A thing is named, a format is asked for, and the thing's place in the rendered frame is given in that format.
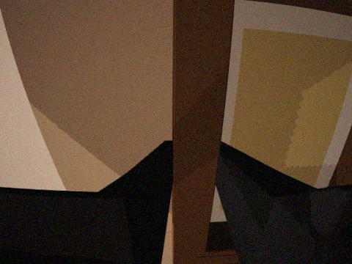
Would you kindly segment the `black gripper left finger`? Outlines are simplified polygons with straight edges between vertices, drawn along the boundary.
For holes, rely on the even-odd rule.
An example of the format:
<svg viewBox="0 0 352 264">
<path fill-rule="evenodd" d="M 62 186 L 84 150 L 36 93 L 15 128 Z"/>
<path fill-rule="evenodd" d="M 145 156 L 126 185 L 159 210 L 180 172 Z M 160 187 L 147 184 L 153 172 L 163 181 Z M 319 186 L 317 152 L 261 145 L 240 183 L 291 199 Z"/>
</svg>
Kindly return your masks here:
<svg viewBox="0 0 352 264">
<path fill-rule="evenodd" d="M 172 170 L 172 141 L 165 141 L 103 190 L 0 187 L 0 254 L 162 264 Z"/>
</svg>

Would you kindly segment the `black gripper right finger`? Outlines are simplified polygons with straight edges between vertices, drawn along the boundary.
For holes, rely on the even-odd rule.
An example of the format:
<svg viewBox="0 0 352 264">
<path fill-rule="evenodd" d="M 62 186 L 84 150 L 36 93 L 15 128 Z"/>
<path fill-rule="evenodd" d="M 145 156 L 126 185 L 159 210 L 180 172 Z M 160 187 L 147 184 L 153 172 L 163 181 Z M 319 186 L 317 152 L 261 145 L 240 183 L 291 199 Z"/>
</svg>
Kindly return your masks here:
<svg viewBox="0 0 352 264">
<path fill-rule="evenodd" d="M 314 188 L 223 142 L 216 187 L 240 264 L 319 264 L 352 225 L 352 185 Z"/>
</svg>

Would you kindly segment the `brown picture frame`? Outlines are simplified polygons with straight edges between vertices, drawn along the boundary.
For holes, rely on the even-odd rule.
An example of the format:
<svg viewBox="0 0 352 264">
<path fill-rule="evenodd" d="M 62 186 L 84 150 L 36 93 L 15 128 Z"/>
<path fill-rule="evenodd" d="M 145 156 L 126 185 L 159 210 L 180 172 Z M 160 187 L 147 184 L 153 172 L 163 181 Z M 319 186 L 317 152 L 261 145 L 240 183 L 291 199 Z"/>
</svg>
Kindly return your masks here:
<svg viewBox="0 0 352 264">
<path fill-rule="evenodd" d="M 314 188 L 352 185 L 352 0 L 173 0 L 173 264 L 240 264 L 221 142 Z"/>
</svg>

